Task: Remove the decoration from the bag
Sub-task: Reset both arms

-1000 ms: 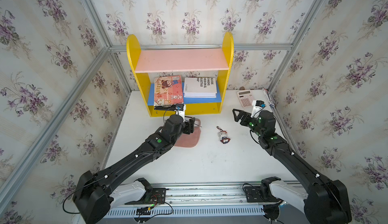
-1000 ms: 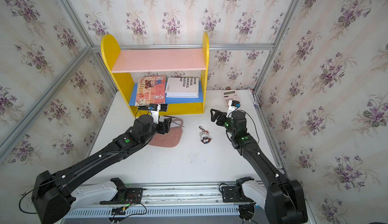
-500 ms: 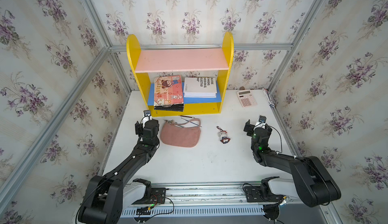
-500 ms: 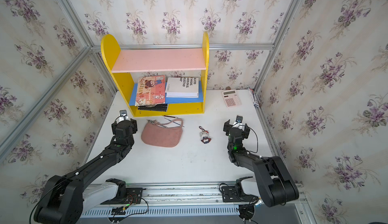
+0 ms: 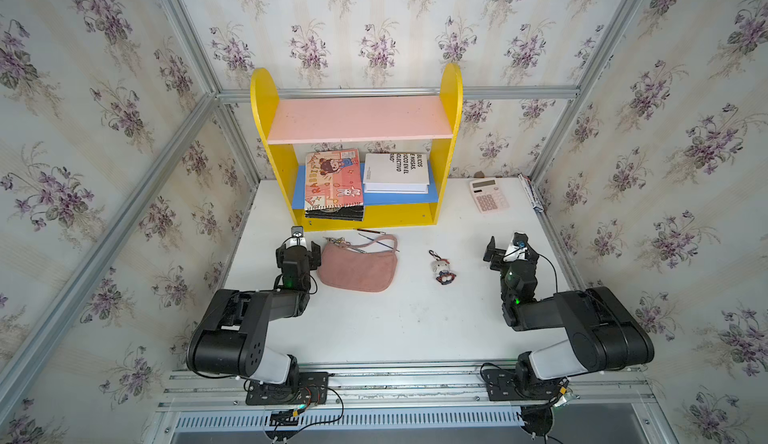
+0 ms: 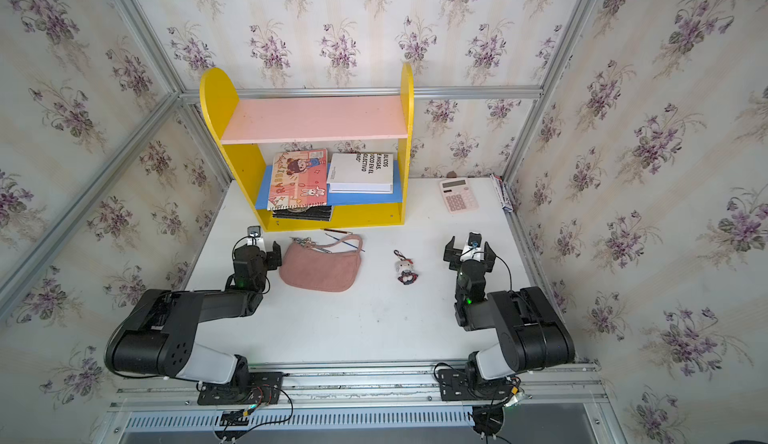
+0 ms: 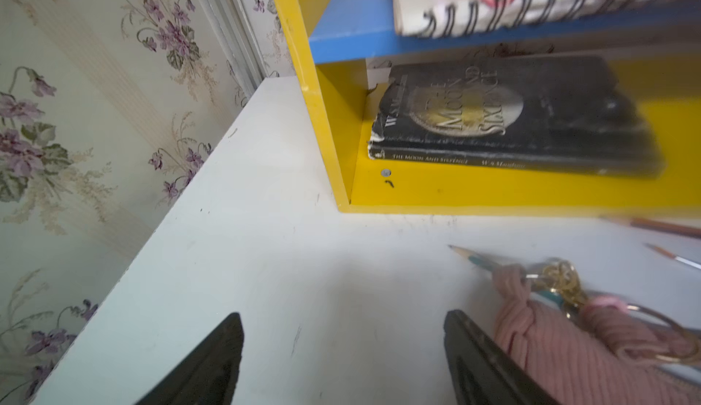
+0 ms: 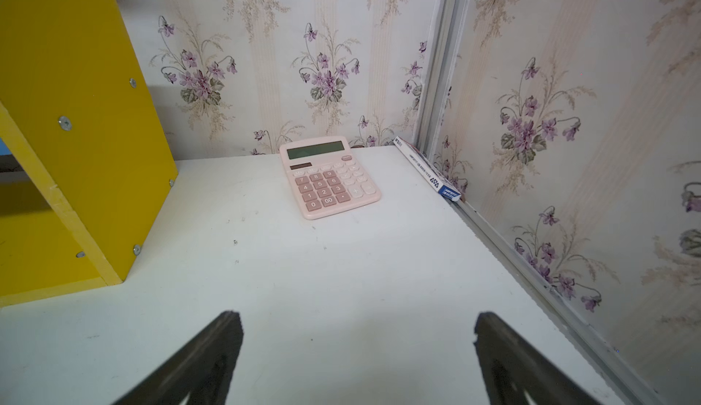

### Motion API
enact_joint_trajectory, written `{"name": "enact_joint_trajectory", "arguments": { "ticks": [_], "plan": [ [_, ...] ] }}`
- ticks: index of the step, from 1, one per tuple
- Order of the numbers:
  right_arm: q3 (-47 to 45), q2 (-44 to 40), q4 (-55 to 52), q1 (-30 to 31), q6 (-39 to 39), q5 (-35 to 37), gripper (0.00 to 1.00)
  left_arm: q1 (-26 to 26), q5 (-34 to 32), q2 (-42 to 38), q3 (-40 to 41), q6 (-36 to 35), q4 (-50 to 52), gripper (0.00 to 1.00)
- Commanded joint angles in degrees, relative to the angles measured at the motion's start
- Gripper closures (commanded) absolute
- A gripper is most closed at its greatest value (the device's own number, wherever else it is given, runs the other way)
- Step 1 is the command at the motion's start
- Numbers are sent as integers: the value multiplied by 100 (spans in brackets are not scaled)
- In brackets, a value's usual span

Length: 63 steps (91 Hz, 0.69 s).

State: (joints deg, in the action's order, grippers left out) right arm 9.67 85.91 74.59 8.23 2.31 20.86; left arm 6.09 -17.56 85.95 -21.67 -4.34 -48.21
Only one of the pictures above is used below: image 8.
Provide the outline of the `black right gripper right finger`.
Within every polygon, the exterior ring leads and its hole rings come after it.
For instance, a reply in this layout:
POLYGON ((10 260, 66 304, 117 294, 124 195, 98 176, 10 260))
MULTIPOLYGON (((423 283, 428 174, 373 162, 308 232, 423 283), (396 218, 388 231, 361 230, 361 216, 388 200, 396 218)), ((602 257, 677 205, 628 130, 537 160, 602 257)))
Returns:
POLYGON ((475 333, 476 355, 490 403, 597 403, 495 313, 479 314, 475 333))

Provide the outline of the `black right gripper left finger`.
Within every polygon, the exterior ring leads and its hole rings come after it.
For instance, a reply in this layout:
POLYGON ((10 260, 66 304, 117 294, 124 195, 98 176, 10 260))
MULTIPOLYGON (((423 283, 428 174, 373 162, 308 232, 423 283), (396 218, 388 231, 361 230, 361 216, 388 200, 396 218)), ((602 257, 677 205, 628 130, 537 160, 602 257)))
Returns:
POLYGON ((224 404, 244 340, 239 313, 224 311, 118 404, 224 404))

